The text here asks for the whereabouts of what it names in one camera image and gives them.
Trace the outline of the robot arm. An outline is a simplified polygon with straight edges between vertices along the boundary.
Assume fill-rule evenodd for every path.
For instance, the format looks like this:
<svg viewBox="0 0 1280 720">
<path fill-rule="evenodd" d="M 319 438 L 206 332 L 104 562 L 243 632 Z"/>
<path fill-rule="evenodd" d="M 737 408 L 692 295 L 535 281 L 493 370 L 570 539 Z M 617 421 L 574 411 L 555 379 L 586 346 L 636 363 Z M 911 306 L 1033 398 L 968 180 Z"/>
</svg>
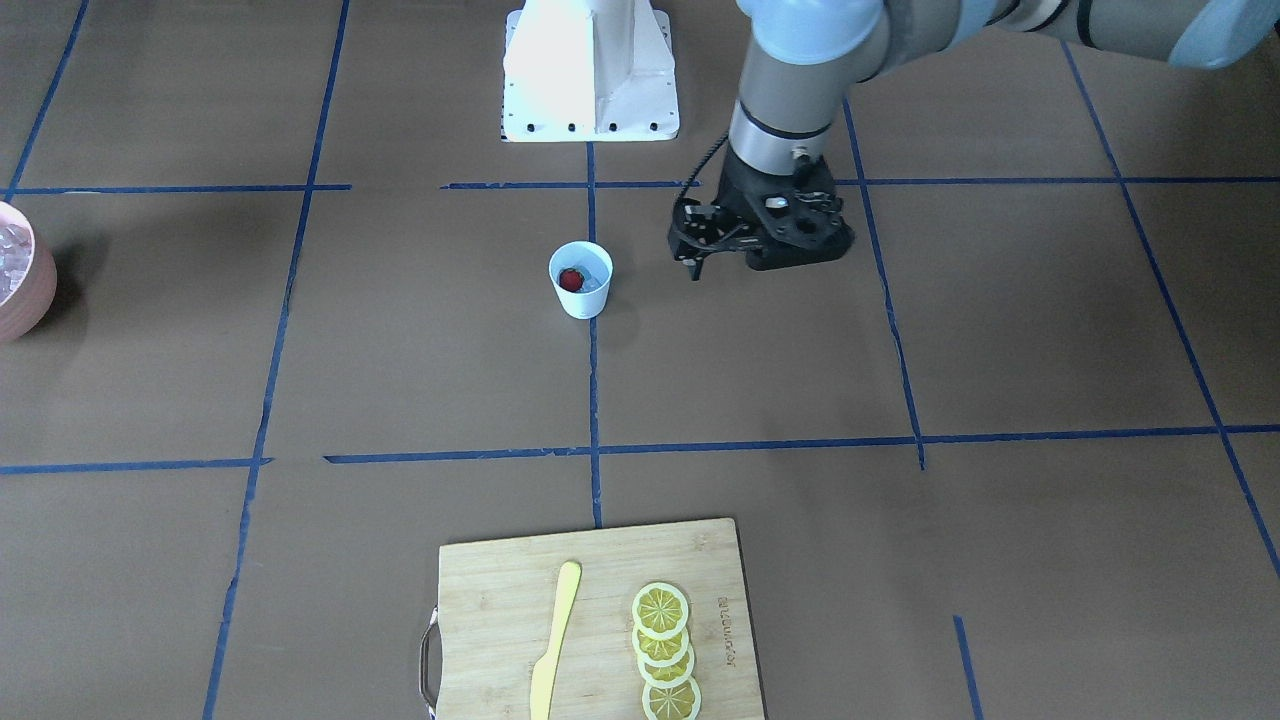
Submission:
<svg viewBox="0 0 1280 720">
<path fill-rule="evenodd" d="M 742 1 L 751 23 L 708 252 L 755 272 L 842 258 L 854 234 L 824 159 L 851 85 L 989 27 L 1215 70 L 1277 23 L 1275 1 Z"/>
</svg>

